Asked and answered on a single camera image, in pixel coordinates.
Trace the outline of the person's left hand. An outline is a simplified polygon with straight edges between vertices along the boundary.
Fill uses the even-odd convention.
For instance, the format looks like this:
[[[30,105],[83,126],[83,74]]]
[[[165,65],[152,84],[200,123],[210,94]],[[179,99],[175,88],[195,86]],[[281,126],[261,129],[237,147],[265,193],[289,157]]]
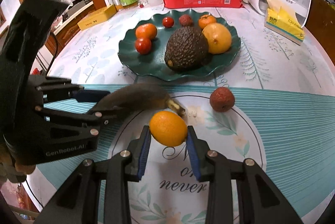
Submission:
[[[34,172],[36,166],[29,165],[25,166],[19,161],[16,161],[11,154],[7,146],[1,143],[1,166],[3,166],[6,177],[12,183],[22,183],[26,180],[27,175]]]

